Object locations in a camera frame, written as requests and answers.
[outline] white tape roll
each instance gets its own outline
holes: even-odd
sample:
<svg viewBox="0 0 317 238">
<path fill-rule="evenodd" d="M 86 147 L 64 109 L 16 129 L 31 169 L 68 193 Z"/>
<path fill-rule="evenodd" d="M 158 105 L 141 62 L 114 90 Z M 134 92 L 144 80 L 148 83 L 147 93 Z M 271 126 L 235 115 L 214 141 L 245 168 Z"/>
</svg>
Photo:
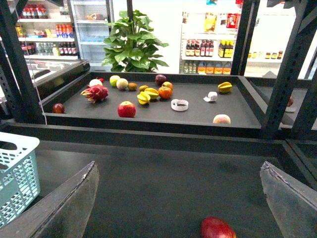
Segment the white tape roll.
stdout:
<svg viewBox="0 0 317 238">
<path fill-rule="evenodd" d="M 206 102 L 215 102 L 217 101 L 218 94 L 216 92 L 209 92 L 207 97 L 204 97 Z"/>
<path fill-rule="evenodd" d="M 188 109 L 188 102 L 186 100 L 174 99 L 171 101 L 171 106 L 175 111 L 186 111 Z"/>
</svg>

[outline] sauce bottle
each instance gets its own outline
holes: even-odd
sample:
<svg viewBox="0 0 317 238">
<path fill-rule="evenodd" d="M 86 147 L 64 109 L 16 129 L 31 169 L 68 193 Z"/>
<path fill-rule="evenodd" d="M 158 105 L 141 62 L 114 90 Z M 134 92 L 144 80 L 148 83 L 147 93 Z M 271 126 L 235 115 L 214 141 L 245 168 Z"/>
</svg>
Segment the sauce bottle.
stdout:
<svg viewBox="0 0 317 238">
<path fill-rule="evenodd" d="M 200 45 L 200 56 L 205 56 L 206 52 L 206 41 L 203 40 L 202 44 Z"/>
<path fill-rule="evenodd" d="M 212 61 L 209 61 L 206 66 L 206 74 L 212 74 L 214 72 L 214 66 Z"/>
<path fill-rule="evenodd" d="M 230 74 L 231 73 L 231 62 L 227 62 L 222 70 L 223 74 Z"/>
<path fill-rule="evenodd" d="M 217 62 L 215 67 L 214 67 L 214 74 L 222 74 L 222 70 L 223 70 L 223 67 L 222 67 L 222 63 L 221 62 Z"/>
<path fill-rule="evenodd" d="M 190 41 L 187 40 L 185 56 L 190 56 Z"/>
<path fill-rule="evenodd" d="M 206 63 L 205 62 L 202 61 L 198 64 L 197 73 L 206 73 Z"/>
</svg>

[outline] bottle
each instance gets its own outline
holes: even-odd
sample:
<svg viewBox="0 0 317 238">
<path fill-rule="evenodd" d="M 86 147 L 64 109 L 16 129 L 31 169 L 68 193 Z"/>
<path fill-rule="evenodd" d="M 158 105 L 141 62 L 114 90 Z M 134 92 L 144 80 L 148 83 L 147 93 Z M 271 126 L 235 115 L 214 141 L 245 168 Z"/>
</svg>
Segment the bottle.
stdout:
<svg viewBox="0 0 317 238">
<path fill-rule="evenodd" d="M 197 66 L 196 63 L 193 63 L 193 70 L 192 73 L 197 73 Z"/>
<path fill-rule="evenodd" d="M 57 47 L 57 45 L 53 45 L 53 55 L 54 56 L 60 56 L 59 48 Z"/>
<path fill-rule="evenodd" d="M 190 56 L 195 56 L 195 41 L 192 40 L 190 45 Z"/>
<path fill-rule="evenodd" d="M 202 44 L 200 45 L 200 56 L 205 56 L 206 51 L 206 41 L 203 40 Z"/>
<path fill-rule="evenodd" d="M 73 56 L 77 56 L 77 49 L 76 49 L 76 46 L 75 46 L 75 43 L 73 42 L 73 43 L 71 43 L 71 54 L 73 55 Z"/>
<path fill-rule="evenodd" d="M 227 62 L 223 66 L 222 74 L 230 74 L 231 73 L 231 62 Z"/>
<path fill-rule="evenodd" d="M 215 74 L 222 74 L 223 71 L 223 66 L 221 62 L 217 62 L 215 67 L 214 67 L 214 72 Z"/>
<path fill-rule="evenodd" d="M 199 41 L 195 42 L 195 56 L 200 56 Z"/>
<path fill-rule="evenodd" d="M 277 59 L 281 60 L 282 59 L 282 55 L 283 55 L 283 51 L 279 51 Z"/>
<path fill-rule="evenodd" d="M 272 53 L 271 59 L 275 60 L 277 58 L 277 53 Z"/>
<path fill-rule="evenodd" d="M 206 66 L 206 74 L 212 74 L 214 72 L 214 66 L 212 61 L 209 61 Z"/>
<path fill-rule="evenodd" d="M 66 42 L 63 43 L 63 47 L 64 47 L 64 55 L 67 56 L 68 55 L 68 47 L 67 47 Z"/>
<path fill-rule="evenodd" d="M 206 73 L 206 63 L 205 62 L 202 61 L 198 64 L 197 73 L 199 73 L 199 74 Z"/>
<path fill-rule="evenodd" d="M 191 62 L 188 65 L 188 73 L 193 73 L 193 64 Z"/>
<path fill-rule="evenodd" d="M 213 41 L 210 41 L 209 57 L 213 57 Z"/>
<path fill-rule="evenodd" d="M 57 37 L 57 38 L 61 37 L 61 32 L 59 31 L 59 29 L 60 29 L 60 25 L 57 24 L 57 25 L 56 25 L 56 37 Z"/>
<path fill-rule="evenodd" d="M 63 55 L 64 55 L 64 47 L 63 47 L 63 44 L 60 43 L 60 44 L 58 45 L 58 48 L 59 48 L 59 55 L 60 55 L 60 56 L 63 56 Z"/>
<path fill-rule="evenodd" d="M 191 55 L 190 51 L 191 51 L 191 49 L 190 49 L 190 41 L 187 40 L 185 56 L 190 56 Z"/>
<path fill-rule="evenodd" d="M 184 73 L 188 73 L 188 63 L 184 64 Z"/>
<path fill-rule="evenodd" d="M 68 50 L 68 55 L 71 56 L 73 53 L 72 53 L 72 51 L 71 51 L 70 42 L 68 42 L 68 44 L 67 44 L 67 50 Z"/>
<path fill-rule="evenodd" d="M 209 40 L 206 40 L 206 45 L 205 45 L 206 49 L 205 49 L 205 56 L 209 56 L 210 54 L 210 42 Z"/>
</svg>

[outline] green leaf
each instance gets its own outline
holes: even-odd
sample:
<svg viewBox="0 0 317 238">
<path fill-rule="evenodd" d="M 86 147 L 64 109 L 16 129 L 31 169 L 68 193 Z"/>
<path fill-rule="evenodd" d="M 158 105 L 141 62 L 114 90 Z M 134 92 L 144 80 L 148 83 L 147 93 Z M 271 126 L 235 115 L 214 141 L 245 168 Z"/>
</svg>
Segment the green leaf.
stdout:
<svg viewBox="0 0 317 238">
<path fill-rule="evenodd" d="M 113 64 L 115 63 L 115 59 L 113 58 L 105 58 L 103 61 L 102 61 L 102 66 L 105 66 L 105 65 L 109 65 L 109 64 Z"/>
<path fill-rule="evenodd" d="M 124 70 L 124 67 L 122 65 L 116 65 L 112 66 L 111 72 L 122 72 Z"/>
<path fill-rule="evenodd" d="M 140 60 L 143 56 L 144 53 L 139 48 L 134 48 L 129 55 L 133 60 Z"/>
<path fill-rule="evenodd" d="M 128 34 L 127 35 L 127 38 L 128 39 L 131 39 L 131 40 L 137 40 L 141 37 L 141 34 L 140 33 L 136 33 L 136 34 Z"/>
<path fill-rule="evenodd" d="M 159 59 L 152 59 L 152 61 L 158 65 L 162 65 L 162 66 L 166 66 L 169 67 L 167 63 L 165 63 L 164 61 L 161 61 Z"/>
<path fill-rule="evenodd" d="M 134 16 L 147 16 L 146 14 L 140 12 L 139 10 L 134 10 L 133 11 L 133 15 Z"/>
<path fill-rule="evenodd" d="M 122 18 L 127 18 L 128 17 L 128 12 L 127 11 L 120 11 L 119 16 Z"/>
<path fill-rule="evenodd" d="M 151 62 L 147 58 L 142 58 L 139 61 L 132 59 L 131 63 L 138 68 L 149 69 Z"/>
<path fill-rule="evenodd" d="M 151 57 L 152 58 L 160 58 L 160 57 L 163 57 L 163 56 L 161 56 L 161 55 L 152 55 Z"/>
<path fill-rule="evenodd" d="M 114 58 L 119 63 L 123 61 L 125 58 L 127 58 L 130 54 L 130 51 L 123 51 L 120 54 L 116 55 Z"/>
</svg>

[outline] blue plastic basket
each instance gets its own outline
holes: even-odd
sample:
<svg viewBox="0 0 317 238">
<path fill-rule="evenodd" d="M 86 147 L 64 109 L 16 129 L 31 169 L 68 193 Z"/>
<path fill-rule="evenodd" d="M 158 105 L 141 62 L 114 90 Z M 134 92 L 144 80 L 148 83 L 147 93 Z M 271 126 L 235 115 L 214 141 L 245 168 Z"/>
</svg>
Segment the blue plastic basket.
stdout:
<svg viewBox="0 0 317 238">
<path fill-rule="evenodd" d="M 40 183 L 35 158 L 38 138 L 0 132 L 0 141 L 13 143 L 16 150 L 0 149 L 0 228 L 13 221 L 39 195 Z"/>
</svg>

